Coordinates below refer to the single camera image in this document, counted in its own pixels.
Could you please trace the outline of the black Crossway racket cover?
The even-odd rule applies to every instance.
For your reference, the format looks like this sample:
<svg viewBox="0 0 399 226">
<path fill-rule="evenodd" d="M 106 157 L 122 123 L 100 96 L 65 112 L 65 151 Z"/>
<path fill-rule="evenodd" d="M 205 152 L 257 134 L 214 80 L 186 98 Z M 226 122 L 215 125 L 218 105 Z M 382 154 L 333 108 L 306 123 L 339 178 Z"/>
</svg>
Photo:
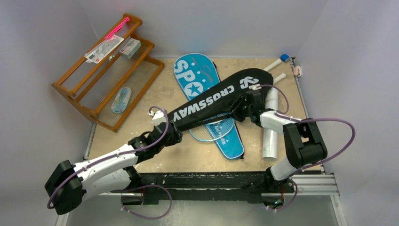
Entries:
<svg viewBox="0 0 399 226">
<path fill-rule="evenodd" d="M 249 90 L 249 86 L 273 83 L 273 76 L 265 70 L 240 70 L 168 113 L 168 119 L 173 121 L 180 131 L 189 130 L 201 121 L 227 112 L 233 102 Z"/>
</svg>

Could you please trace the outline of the white shuttlecock tube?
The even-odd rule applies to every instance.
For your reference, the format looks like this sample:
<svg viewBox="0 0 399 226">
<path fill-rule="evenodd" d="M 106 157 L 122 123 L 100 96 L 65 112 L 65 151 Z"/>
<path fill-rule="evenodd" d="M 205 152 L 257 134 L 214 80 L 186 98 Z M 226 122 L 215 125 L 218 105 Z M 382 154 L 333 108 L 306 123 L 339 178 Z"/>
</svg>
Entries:
<svg viewBox="0 0 399 226">
<path fill-rule="evenodd" d="M 268 91 L 265 108 L 278 110 L 279 92 L 275 88 Z M 278 134 L 271 129 L 263 129 L 262 158 L 265 161 L 276 161 L 278 158 Z"/>
</svg>

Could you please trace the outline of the blue racket cover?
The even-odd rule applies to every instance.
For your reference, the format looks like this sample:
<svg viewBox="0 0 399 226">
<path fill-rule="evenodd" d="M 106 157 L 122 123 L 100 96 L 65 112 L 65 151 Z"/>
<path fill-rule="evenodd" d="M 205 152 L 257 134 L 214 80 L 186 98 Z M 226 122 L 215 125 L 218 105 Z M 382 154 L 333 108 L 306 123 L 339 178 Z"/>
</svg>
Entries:
<svg viewBox="0 0 399 226">
<path fill-rule="evenodd" d="M 194 98 L 184 90 L 187 84 L 194 81 L 200 82 L 204 92 L 220 82 L 215 64 L 209 57 L 201 53 L 189 53 L 178 58 L 174 63 L 174 76 L 188 100 Z M 216 144 L 221 154 L 228 160 L 238 160 L 244 156 L 244 147 L 236 123 L 229 134 L 211 142 Z"/>
</svg>

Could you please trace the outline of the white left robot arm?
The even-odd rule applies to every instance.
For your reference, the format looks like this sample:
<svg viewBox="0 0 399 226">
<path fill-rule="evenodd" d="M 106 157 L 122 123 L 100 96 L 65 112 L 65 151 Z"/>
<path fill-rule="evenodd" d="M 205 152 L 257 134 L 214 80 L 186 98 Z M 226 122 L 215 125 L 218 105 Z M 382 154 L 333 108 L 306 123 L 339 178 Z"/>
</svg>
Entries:
<svg viewBox="0 0 399 226">
<path fill-rule="evenodd" d="M 108 154 L 78 163 L 60 162 L 44 185 L 49 195 L 47 208 L 63 215 L 102 193 L 136 192 L 141 179 L 134 165 L 180 143 L 182 138 L 182 132 L 173 122 L 161 123 Z"/>
</svg>

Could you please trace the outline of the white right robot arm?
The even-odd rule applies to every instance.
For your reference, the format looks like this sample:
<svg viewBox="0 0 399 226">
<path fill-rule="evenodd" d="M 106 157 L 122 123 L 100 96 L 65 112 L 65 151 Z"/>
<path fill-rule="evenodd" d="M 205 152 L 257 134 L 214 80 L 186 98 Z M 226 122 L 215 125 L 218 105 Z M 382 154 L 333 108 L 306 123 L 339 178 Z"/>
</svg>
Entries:
<svg viewBox="0 0 399 226">
<path fill-rule="evenodd" d="M 283 135 L 286 157 L 269 167 L 264 179 L 265 188 L 275 192 L 297 170 L 326 159 L 327 148 L 315 121 L 285 117 L 266 103 L 266 94 L 249 90 L 231 103 L 229 111 L 237 121 L 249 118 L 258 127 Z"/>
</svg>

